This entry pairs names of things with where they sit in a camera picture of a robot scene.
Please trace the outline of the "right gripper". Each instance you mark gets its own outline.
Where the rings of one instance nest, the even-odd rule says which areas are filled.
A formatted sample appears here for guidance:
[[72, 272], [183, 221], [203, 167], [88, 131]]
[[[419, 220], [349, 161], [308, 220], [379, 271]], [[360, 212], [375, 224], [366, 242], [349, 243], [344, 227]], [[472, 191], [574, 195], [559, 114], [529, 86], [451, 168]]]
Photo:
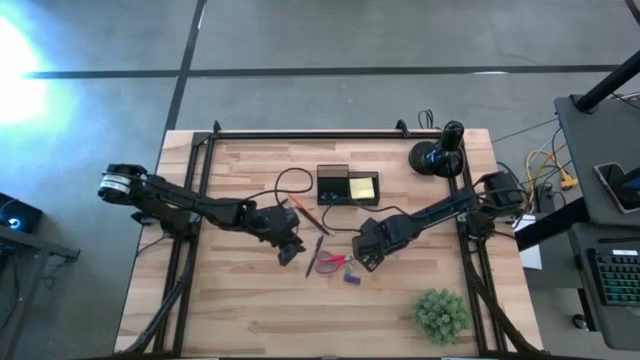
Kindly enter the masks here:
[[367, 254], [367, 250], [397, 250], [399, 248], [400, 241], [392, 238], [379, 227], [362, 232], [357, 237], [357, 244], [352, 246], [354, 258], [359, 263], [366, 262], [368, 272], [373, 272], [384, 261], [384, 254], [380, 251]]

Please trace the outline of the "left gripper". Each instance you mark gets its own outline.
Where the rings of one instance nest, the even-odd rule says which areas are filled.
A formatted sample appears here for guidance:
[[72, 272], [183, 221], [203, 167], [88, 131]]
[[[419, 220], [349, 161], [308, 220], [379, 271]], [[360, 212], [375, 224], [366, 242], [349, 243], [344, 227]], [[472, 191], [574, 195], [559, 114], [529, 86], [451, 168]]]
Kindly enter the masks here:
[[285, 223], [283, 226], [262, 224], [257, 227], [257, 237], [261, 242], [268, 242], [272, 247], [286, 247], [278, 253], [278, 262], [281, 266], [287, 266], [296, 256], [296, 253], [305, 252], [302, 240], [298, 236], [299, 223]]

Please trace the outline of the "black pen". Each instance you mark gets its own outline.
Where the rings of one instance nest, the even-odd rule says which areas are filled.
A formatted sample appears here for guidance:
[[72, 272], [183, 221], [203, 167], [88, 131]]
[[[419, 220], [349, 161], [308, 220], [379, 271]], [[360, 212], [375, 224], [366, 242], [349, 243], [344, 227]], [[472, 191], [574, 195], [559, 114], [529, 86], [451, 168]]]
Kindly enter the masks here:
[[320, 250], [321, 250], [321, 247], [322, 247], [322, 244], [323, 244], [324, 238], [325, 238], [325, 236], [324, 236], [324, 235], [321, 235], [321, 236], [318, 238], [317, 242], [316, 242], [316, 245], [315, 245], [315, 248], [314, 248], [313, 254], [312, 254], [311, 258], [310, 258], [309, 265], [308, 265], [307, 270], [306, 270], [306, 272], [305, 272], [305, 278], [308, 278], [308, 277], [309, 277], [309, 275], [310, 275], [310, 273], [311, 273], [311, 271], [312, 271], [312, 269], [313, 269], [313, 267], [314, 267], [314, 264], [315, 264], [315, 261], [316, 261], [316, 259], [317, 259], [318, 253], [319, 253], [319, 252], [320, 252]]
[[333, 236], [334, 234], [330, 232], [321, 222], [312, 215], [308, 210], [298, 207], [298, 210], [306, 217], [318, 230], [320, 230], [323, 234]]

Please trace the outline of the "red-handled scissors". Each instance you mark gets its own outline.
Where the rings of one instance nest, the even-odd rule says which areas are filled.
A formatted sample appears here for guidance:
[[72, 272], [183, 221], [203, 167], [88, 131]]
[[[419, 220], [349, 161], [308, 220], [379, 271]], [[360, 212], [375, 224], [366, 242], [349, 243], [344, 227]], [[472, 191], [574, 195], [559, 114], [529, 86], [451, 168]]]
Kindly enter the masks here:
[[353, 260], [352, 255], [332, 254], [321, 250], [315, 257], [314, 269], [319, 274], [331, 274], [341, 267], [349, 265]]

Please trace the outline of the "orange pencil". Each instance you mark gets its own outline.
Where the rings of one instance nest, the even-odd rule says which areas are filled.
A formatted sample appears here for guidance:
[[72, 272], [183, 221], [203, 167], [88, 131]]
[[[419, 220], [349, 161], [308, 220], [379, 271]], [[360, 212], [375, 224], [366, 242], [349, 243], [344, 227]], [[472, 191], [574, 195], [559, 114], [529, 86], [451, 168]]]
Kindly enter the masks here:
[[302, 203], [301, 203], [301, 202], [300, 202], [296, 197], [294, 197], [293, 195], [290, 195], [290, 196], [289, 196], [289, 199], [290, 199], [290, 200], [295, 204], [295, 206], [296, 206], [296, 209], [297, 209], [297, 210], [298, 210], [298, 207], [302, 207], [302, 208], [306, 209], [306, 208], [304, 207], [304, 205], [303, 205], [303, 204], [302, 204]]

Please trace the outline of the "yellow sticky note pad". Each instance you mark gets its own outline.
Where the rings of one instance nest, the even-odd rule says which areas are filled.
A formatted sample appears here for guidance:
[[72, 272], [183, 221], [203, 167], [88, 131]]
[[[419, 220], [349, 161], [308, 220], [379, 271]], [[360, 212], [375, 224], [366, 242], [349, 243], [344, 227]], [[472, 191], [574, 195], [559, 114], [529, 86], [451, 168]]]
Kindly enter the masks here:
[[349, 192], [353, 200], [368, 200], [375, 198], [375, 186], [371, 177], [350, 178]]

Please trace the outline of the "black mesh desk organizer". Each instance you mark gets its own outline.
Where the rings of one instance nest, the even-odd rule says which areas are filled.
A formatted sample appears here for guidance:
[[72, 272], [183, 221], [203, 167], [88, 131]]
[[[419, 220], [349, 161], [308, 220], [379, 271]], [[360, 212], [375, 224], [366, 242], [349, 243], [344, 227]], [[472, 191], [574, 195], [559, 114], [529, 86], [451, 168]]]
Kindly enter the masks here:
[[[349, 192], [350, 178], [371, 177], [375, 186], [375, 198], [368, 200], [353, 200]], [[380, 181], [378, 172], [352, 171], [346, 164], [318, 165], [317, 166], [317, 204], [328, 206], [364, 205], [377, 206], [380, 202]], [[323, 193], [335, 192], [338, 198], [323, 200]]]

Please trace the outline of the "green artificial plant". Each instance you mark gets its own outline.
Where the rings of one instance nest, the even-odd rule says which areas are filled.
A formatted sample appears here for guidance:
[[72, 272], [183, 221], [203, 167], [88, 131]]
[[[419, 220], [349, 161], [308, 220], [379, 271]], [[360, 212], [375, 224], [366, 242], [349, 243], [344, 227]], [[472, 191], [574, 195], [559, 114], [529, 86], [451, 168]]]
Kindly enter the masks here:
[[433, 344], [448, 346], [470, 329], [471, 315], [460, 295], [429, 289], [414, 305], [414, 323]]

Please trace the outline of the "black desk lamp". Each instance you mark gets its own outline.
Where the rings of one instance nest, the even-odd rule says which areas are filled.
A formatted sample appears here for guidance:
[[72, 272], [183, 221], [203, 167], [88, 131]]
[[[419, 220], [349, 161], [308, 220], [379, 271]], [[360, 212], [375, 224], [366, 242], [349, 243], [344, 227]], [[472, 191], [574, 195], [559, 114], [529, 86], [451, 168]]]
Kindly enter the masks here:
[[451, 120], [433, 143], [423, 141], [415, 144], [409, 152], [409, 164], [419, 174], [454, 178], [462, 173], [466, 165], [461, 149], [465, 128], [462, 123]]

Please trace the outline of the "white paper sheet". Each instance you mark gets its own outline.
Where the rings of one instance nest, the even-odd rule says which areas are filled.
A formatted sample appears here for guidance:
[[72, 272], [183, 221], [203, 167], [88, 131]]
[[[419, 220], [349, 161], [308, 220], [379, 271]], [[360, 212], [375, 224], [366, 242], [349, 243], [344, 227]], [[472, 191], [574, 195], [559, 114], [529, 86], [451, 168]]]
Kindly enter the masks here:
[[[533, 224], [536, 221], [536, 217], [531, 214], [525, 214], [523, 218], [520, 220], [518, 224], [514, 224], [512, 226], [513, 231], [516, 232], [521, 230], [522, 228]], [[542, 270], [542, 260], [540, 254], [540, 247], [535, 245], [526, 250], [521, 250], [519, 252], [520, 259], [522, 262], [522, 266], [524, 268], [533, 269], [533, 270]]]

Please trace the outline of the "black desk beam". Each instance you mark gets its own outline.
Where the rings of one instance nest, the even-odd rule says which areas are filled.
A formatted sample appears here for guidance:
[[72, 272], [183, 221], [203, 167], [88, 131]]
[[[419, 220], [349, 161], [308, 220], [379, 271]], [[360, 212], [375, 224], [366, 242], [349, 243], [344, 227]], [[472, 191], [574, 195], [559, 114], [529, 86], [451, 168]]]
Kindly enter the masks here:
[[537, 219], [514, 232], [519, 251], [540, 244], [547, 238], [567, 231], [575, 223], [589, 223], [590, 216], [583, 198], [568, 203], [559, 210]]

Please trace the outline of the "grey side desk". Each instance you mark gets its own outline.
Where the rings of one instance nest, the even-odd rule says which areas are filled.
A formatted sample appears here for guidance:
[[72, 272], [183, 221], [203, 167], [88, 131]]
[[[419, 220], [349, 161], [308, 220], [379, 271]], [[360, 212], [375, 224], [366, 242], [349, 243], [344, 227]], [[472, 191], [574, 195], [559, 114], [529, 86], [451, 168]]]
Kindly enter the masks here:
[[596, 166], [608, 163], [627, 172], [640, 167], [640, 110], [620, 100], [604, 100], [594, 112], [583, 113], [569, 97], [556, 98], [554, 106], [591, 221], [640, 227], [640, 210], [622, 213], [595, 172]]

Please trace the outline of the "smartphone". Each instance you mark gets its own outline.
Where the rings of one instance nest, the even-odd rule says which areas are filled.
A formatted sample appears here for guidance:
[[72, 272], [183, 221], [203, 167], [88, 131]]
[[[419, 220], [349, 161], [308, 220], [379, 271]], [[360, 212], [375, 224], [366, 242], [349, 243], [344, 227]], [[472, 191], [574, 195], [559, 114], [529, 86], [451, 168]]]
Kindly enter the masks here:
[[625, 172], [618, 163], [607, 163], [594, 172], [621, 213], [640, 211], [640, 167]]

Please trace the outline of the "backlit keyboard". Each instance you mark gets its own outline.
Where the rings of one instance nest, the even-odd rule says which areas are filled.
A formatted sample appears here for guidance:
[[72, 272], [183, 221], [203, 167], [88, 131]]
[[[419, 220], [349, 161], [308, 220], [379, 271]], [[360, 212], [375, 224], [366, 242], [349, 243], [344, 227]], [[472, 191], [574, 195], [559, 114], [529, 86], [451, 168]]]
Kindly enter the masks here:
[[604, 305], [640, 307], [640, 252], [591, 248], [587, 257]]

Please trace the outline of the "grey keyboard desk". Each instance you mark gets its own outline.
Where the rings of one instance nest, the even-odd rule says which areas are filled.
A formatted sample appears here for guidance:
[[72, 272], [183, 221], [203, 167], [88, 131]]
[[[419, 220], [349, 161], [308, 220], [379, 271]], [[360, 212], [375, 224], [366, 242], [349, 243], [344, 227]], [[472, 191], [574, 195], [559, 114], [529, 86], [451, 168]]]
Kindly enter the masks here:
[[640, 252], [640, 228], [575, 224], [569, 230], [569, 239], [582, 283], [579, 293], [589, 330], [601, 333], [612, 349], [640, 351], [640, 307], [604, 305], [587, 257], [591, 248]]

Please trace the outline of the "dark metal stand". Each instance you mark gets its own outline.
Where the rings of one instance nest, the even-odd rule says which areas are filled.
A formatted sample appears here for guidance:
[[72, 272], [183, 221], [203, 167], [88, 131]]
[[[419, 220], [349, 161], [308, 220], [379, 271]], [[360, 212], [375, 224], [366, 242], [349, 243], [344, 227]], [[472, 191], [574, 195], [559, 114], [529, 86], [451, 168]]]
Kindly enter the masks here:
[[0, 360], [12, 360], [40, 281], [44, 277], [49, 257], [58, 256], [67, 263], [73, 263], [78, 259], [80, 250], [6, 227], [0, 227], [0, 242], [16, 247], [18, 253], [24, 254], [33, 261], [33, 265], [26, 270], [25, 278], [19, 285], [15, 309], [9, 316], [7, 325], [0, 331]]

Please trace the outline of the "black device with blue light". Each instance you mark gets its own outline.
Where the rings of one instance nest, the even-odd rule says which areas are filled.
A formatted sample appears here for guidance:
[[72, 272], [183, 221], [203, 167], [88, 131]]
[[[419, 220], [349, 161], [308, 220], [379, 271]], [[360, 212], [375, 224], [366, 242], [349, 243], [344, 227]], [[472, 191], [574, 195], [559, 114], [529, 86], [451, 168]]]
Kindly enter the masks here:
[[40, 209], [0, 192], [0, 226], [32, 234], [42, 216]]

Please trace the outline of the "black pole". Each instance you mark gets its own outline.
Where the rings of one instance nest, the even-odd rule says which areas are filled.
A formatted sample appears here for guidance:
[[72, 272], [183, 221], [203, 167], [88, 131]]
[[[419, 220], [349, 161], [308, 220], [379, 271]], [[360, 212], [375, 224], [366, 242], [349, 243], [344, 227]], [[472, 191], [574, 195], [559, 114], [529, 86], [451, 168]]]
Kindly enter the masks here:
[[593, 113], [599, 103], [608, 95], [640, 73], [640, 50], [613, 70], [589, 92], [580, 97], [571, 96], [575, 108], [582, 113]]

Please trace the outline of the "black aluminium table frame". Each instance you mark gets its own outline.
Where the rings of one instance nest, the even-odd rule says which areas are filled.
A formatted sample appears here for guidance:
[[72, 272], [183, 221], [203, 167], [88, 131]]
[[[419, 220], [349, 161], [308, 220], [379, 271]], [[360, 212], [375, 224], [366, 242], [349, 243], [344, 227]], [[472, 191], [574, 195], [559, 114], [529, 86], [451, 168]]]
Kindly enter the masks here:
[[[380, 176], [381, 215], [416, 211], [447, 197], [453, 184], [415, 173], [408, 153], [427, 137], [424, 130], [223, 131], [194, 149], [194, 131], [165, 137], [157, 172], [182, 183], [188, 169], [194, 186], [211, 197], [254, 196], [272, 204], [272, 188], [296, 190], [308, 208], [316, 205], [309, 181], [318, 165], [346, 164]], [[281, 266], [276, 250], [243, 233], [204, 224], [186, 308], [174, 308], [167, 338], [174, 357], [369, 358], [476, 356], [494, 348], [488, 314], [447, 347], [432, 344], [416, 327], [412, 312], [428, 289], [465, 294], [461, 242], [447, 221], [389, 258], [374, 272], [357, 269], [359, 286], [341, 273], [305, 272], [308, 253]]]

